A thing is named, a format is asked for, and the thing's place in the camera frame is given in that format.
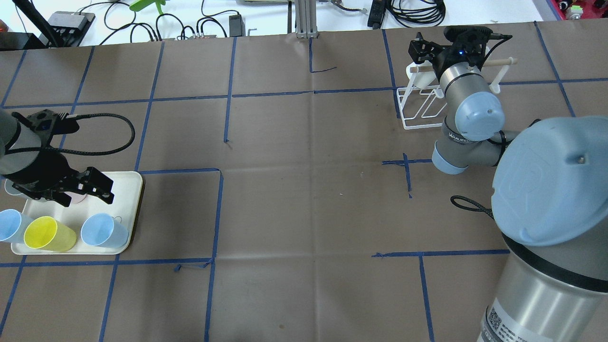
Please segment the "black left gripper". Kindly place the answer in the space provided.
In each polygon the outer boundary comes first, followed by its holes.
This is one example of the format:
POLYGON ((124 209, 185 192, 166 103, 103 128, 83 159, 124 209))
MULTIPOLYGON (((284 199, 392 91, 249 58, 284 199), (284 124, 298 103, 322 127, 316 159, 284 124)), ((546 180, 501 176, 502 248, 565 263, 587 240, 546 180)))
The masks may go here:
POLYGON ((33 200, 70 203, 65 192, 91 195, 106 204, 113 204, 114 181, 96 168, 78 172, 70 167, 65 154, 79 154, 78 150, 46 148, 6 149, 5 178, 33 200))

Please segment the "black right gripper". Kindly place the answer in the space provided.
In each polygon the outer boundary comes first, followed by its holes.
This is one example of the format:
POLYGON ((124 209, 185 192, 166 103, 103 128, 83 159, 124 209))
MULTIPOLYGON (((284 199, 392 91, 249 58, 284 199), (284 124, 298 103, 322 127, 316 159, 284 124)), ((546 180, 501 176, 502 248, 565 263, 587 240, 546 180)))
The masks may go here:
POLYGON ((483 26, 448 26, 444 29, 445 38, 451 45, 435 56, 435 75, 442 76, 448 68, 467 62, 470 67, 481 68, 485 64, 486 45, 493 31, 483 26))

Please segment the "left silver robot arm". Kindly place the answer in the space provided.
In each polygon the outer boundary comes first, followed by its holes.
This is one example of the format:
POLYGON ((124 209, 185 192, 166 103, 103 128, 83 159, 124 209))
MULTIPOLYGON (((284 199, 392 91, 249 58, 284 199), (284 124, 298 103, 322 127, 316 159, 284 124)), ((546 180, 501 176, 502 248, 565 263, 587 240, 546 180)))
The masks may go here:
POLYGON ((17 111, 1 111, 1 175, 12 187, 32 200, 47 200, 68 207, 72 193, 91 195, 112 204, 113 180, 94 167, 78 171, 70 167, 68 154, 104 156, 126 149, 134 141, 102 152, 58 149, 52 147, 55 135, 79 130, 79 121, 102 117, 102 114, 69 115, 41 110, 24 116, 17 111))

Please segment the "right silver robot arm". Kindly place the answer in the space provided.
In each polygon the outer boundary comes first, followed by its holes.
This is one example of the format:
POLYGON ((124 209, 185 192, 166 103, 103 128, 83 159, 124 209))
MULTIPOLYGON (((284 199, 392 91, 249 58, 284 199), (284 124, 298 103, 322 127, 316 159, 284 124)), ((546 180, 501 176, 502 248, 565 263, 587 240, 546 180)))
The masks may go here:
POLYGON ((489 40, 480 26, 444 30, 449 45, 412 41, 432 63, 448 113, 432 162, 447 174, 496 167, 491 208, 510 255, 480 342, 575 342, 607 297, 607 118, 537 120, 504 131, 504 111, 481 75, 489 40))

